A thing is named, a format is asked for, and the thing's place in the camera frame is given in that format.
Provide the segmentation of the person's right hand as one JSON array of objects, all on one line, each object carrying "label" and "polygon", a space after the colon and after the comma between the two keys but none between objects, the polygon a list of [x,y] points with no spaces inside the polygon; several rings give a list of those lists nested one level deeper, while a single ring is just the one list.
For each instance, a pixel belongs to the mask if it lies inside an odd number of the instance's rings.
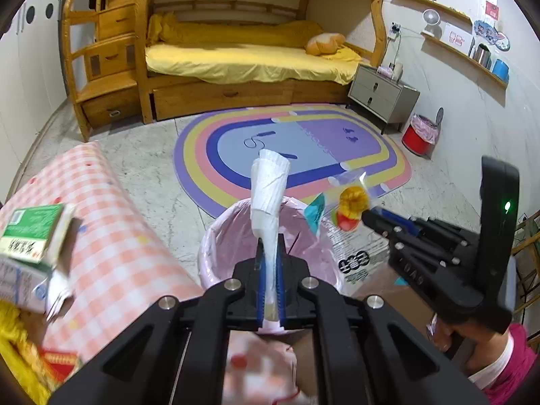
[{"label": "person's right hand", "polygon": [[463,345],[471,343],[472,350],[468,350],[468,358],[458,364],[468,376],[480,373],[499,376],[513,353],[514,343],[509,330],[498,333],[475,320],[450,325],[437,315],[434,315],[428,328],[431,341],[443,353],[450,351],[456,335],[463,339]]}]

